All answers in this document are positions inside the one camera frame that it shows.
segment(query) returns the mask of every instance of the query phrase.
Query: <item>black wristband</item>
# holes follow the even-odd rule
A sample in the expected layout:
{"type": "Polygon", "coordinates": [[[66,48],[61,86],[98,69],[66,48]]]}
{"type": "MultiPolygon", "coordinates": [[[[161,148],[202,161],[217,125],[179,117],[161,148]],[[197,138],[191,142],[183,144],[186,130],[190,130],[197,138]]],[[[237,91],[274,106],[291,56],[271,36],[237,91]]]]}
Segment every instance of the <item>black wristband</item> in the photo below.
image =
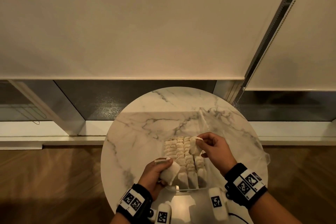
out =
{"type": "Polygon", "coordinates": [[[121,198],[116,212],[121,213],[130,223],[149,223],[152,202],[153,198],[147,189],[140,184],[133,184],[121,198]]]}
{"type": "Polygon", "coordinates": [[[229,199],[247,209],[250,209],[267,192],[263,180],[242,163],[236,164],[224,178],[227,180],[225,188],[229,199]]]}

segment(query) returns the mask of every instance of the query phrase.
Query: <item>black cable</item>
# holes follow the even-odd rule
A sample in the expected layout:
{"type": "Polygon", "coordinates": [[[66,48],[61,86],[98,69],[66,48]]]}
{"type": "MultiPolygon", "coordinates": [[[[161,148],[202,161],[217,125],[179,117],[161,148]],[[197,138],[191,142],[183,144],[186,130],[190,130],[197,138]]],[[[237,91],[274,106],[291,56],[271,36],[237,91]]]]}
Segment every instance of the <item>black cable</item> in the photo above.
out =
{"type": "Polygon", "coordinates": [[[234,214],[234,213],[229,213],[229,215],[231,216],[236,216],[237,218],[241,219],[243,222],[245,222],[246,224],[250,224],[248,223],[246,220],[244,220],[242,217],[238,216],[237,214],[234,214]]]}

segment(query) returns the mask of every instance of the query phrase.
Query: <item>person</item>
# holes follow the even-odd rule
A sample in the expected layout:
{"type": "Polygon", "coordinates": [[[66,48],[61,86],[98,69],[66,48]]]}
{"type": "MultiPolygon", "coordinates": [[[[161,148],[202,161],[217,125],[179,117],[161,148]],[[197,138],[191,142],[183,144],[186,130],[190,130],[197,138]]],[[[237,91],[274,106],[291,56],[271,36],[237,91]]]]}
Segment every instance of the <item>person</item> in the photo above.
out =
{"type": "MultiPolygon", "coordinates": [[[[225,176],[237,165],[237,161],[233,157],[225,138],[211,132],[200,134],[198,137],[203,139],[203,141],[196,141],[196,144],[205,151],[205,153],[202,154],[202,157],[209,158],[213,165],[220,171],[221,175],[225,176]]],[[[145,167],[145,170],[141,175],[138,184],[149,191],[154,201],[166,185],[162,182],[158,182],[160,172],[170,167],[172,163],[172,159],[158,165],[151,162],[145,167]]],[[[280,205],[269,192],[265,192],[248,211],[255,224],[301,223],[280,205]]],[[[111,221],[111,224],[129,223],[130,222],[120,213],[116,213],[111,221]]]]}

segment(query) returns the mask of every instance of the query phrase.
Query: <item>round marble table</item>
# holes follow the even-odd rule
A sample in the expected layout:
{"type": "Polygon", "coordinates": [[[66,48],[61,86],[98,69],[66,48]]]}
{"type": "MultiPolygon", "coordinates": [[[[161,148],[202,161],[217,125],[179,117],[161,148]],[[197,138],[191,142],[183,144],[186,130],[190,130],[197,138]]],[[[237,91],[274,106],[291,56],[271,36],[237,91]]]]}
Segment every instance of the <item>round marble table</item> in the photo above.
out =
{"type": "MultiPolygon", "coordinates": [[[[173,135],[193,136],[204,132],[200,131],[198,121],[200,107],[225,124],[227,139],[243,138],[258,144],[255,131],[241,113],[211,93],[188,87],[168,87],[149,92],[134,100],[118,115],[105,138],[101,153],[101,179],[114,212],[124,192],[133,183],[137,183],[145,166],[162,157],[165,138],[173,135]]],[[[250,157],[243,148],[242,145],[241,149],[232,149],[237,161],[256,171],[267,183],[266,158],[250,157]]],[[[208,172],[208,179],[213,181],[211,187],[223,187],[225,179],[216,172],[218,170],[213,169],[213,172],[208,172]]],[[[152,207],[170,201],[172,224],[215,223],[208,200],[206,190],[173,193],[164,189],[152,207]]],[[[246,220],[250,219],[245,208],[234,203],[228,207],[230,212],[246,220]]]]}

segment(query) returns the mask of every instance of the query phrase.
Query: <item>hand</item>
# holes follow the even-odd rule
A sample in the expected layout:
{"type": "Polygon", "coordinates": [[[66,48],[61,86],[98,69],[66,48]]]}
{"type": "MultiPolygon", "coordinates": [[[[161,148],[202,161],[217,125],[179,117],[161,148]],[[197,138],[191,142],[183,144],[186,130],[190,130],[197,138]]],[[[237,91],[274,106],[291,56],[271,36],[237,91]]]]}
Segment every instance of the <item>hand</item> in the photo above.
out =
{"type": "Polygon", "coordinates": [[[143,171],[138,184],[146,188],[152,195],[153,201],[155,201],[160,191],[166,187],[164,181],[158,182],[160,173],[170,167],[173,163],[173,159],[167,160],[165,163],[155,165],[154,161],[150,162],[143,171]]]}
{"type": "Polygon", "coordinates": [[[224,176],[237,164],[224,137],[211,132],[200,134],[198,137],[203,141],[196,140],[196,145],[205,151],[201,156],[209,158],[221,175],[224,176]]]}

